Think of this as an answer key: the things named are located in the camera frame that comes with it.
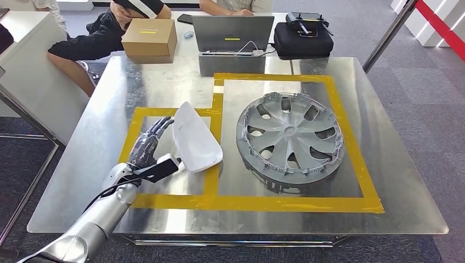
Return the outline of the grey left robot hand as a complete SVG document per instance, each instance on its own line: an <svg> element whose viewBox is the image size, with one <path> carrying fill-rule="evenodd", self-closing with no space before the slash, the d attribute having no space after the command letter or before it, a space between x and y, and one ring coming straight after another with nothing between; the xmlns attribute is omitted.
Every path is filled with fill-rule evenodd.
<svg viewBox="0 0 465 263"><path fill-rule="evenodd" d="M174 123L171 116L157 120L149 129L141 133L129 154L128 163L141 169L156 164L154 158L159 139L165 130Z"/></svg>

